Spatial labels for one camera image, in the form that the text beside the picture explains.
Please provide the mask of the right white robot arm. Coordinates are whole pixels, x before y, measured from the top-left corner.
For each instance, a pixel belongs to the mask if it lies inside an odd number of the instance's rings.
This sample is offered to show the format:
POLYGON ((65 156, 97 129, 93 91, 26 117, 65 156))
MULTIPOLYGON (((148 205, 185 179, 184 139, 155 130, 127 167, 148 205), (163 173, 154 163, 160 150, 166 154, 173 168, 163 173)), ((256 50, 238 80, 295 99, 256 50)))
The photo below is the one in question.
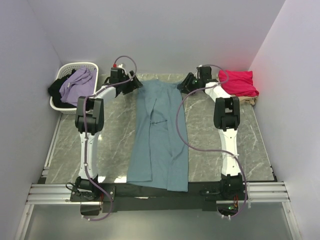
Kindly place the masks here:
POLYGON ((248 198, 247 179, 238 159, 237 134, 241 122, 240 100, 231 96, 223 88, 222 84, 229 81, 227 71, 223 71, 226 79, 222 82, 212 78, 212 67, 222 70, 214 64, 204 64, 197 67, 197 76, 188 73, 187 77, 177 86, 177 89, 185 93, 178 109, 180 109, 187 98, 198 91, 205 92, 214 101, 213 124, 218 129, 221 148, 201 149, 189 145, 182 137, 178 124, 178 116, 175 117, 175 126, 178 136, 189 148, 199 152, 220 152, 222 155, 221 180, 218 194, 226 200, 234 196, 244 194, 248 198))

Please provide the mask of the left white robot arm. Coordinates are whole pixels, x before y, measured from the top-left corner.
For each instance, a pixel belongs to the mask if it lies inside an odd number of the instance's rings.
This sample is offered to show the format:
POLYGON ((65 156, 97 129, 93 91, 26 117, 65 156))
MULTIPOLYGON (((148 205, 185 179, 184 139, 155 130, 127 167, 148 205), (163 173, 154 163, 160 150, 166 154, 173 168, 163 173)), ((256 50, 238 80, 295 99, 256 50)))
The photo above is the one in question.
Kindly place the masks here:
POLYGON ((75 127, 80 135, 81 164, 73 192, 88 200, 96 200, 101 192, 98 183, 97 149, 98 138, 104 127, 104 104, 120 94, 128 94, 143 84, 131 70, 127 73, 122 65, 114 64, 102 87, 89 96, 78 98, 75 127))

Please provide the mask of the teal blue t shirt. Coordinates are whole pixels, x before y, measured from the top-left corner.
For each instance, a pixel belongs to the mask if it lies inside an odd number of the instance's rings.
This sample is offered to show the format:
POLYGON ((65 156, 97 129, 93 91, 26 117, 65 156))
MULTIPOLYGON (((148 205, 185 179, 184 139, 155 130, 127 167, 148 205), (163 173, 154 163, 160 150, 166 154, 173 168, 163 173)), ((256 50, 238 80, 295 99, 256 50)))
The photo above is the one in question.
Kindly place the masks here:
POLYGON ((129 184, 187 192, 189 148, 182 95, 175 83, 143 82, 136 98, 136 129, 126 176, 129 184))

